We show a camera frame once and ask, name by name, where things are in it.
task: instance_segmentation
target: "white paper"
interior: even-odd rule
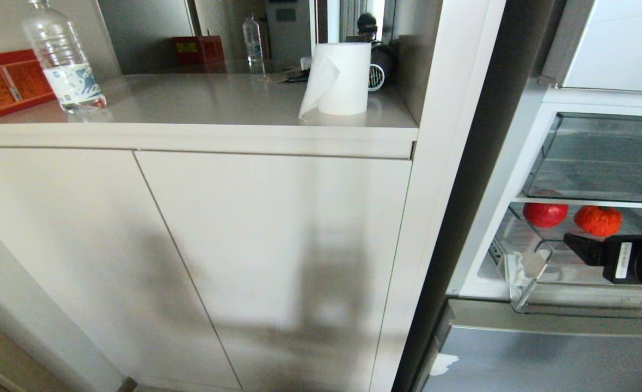
[[[621,243],[619,250],[619,262],[616,264],[617,279],[625,279],[628,276],[628,263],[630,263],[630,251],[633,248],[632,242]]]
[[[341,116],[366,112],[370,57],[370,43],[316,45],[299,118],[315,107]]]
[[[431,376],[443,375],[444,373],[447,372],[447,370],[449,370],[449,365],[456,362],[457,360],[458,360],[458,356],[456,355],[437,353],[437,357],[435,357],[435,362],[432,363],[432,367],[430,368],[430,375]]]

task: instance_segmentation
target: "bottle label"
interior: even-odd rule
[[[101,96],[101,86],[96,83],[89,64],[62,65],[46,69],[45,77],[59,103],[79,103]]]
[[[0,109],[50,95],[37,60],[0,65]]]

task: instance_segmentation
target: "red apple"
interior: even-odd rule
[[[526,203],[524,217],[537,228],[560,225],[567,216],[567,204]]]

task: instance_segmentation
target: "refrigerator door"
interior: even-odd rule
[[[443,374],[433,367],[423,392],[642,390],[642,318],[522,315],[451,299],[435,341],[436,362],[458,360]]]

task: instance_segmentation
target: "black device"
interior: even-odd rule
[[[602,275],[619,285],[642,285],[642,235],[610,236],[604,241],[565,234],[562,241],[586,265],[603,266]]]

